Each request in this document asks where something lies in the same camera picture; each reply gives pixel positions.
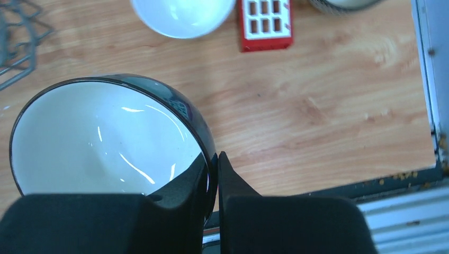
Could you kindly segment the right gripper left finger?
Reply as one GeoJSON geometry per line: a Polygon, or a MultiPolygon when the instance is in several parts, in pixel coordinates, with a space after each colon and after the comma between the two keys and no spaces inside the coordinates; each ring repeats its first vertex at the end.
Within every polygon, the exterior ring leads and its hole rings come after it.
{"type": "Polygon", "coordinates": [[[200,253],[207,169],[198,155],[147,196],[23,196],[1,219],[1,253],[200,253]]]}

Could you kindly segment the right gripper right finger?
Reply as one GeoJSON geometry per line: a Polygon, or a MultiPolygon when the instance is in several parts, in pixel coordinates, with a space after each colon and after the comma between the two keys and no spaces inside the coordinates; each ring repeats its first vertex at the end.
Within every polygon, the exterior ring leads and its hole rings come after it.
{"type": "Polygon", "coordinates": [[[263,196],[218,156],[221,253],[377,253],[362,212],[338,197],[263,196]]]}

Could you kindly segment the dark blue white bowl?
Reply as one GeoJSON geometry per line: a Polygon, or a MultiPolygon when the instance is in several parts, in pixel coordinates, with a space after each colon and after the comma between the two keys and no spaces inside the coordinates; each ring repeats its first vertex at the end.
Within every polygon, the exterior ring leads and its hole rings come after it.
{"type": "Polygon", "coordinates": [[[42,90],[14,122],[9,157],[21,195],[154,196],[200,166],[204,220],[213,213],[218,180],[211,131],[188,98],[149,77],[81,77],[42,90]]]}

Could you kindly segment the cream beige bowl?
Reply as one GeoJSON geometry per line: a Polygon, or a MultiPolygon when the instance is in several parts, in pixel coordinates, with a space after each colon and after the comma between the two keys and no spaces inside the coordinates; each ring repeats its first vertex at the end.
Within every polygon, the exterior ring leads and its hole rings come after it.
{"type": "Polygon", "coordinates": [[[138,18],[153,31],[175,39],[194,39],[216,30],[234,9],[232,0],[132,0],[138,18]]]}

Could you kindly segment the black striped bowl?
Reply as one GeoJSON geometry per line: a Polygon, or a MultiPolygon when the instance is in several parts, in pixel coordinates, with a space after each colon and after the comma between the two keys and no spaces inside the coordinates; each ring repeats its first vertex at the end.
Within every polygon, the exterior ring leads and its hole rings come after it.
{"type": "Polygon", "coordinates": [[[324,14],[341,16],[364,11],[382,3],[383,0],[308,0],[308,2],[324,14]]]}

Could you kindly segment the grey wire dish rack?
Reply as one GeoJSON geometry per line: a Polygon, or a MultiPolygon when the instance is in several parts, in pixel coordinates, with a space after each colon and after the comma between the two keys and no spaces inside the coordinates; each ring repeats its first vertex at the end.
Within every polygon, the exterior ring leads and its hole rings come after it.
{"type": "Polygon", "coordinates": [[[53,32],[34,1],[1,1],[1,90],[32,73],[37,47],[53,32]]]}

